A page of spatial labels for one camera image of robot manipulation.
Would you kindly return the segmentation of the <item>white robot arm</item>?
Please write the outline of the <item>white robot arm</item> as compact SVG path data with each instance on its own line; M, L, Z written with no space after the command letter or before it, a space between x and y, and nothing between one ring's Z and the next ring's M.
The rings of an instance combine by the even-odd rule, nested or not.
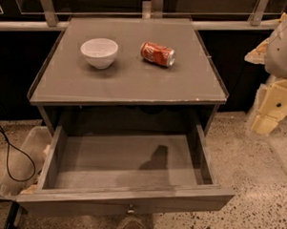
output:
M260 135L269 135L287 115L287 13L280 20L271 35L244 57L246 62L264 64L265 71L275 78L265 87L251 126Z

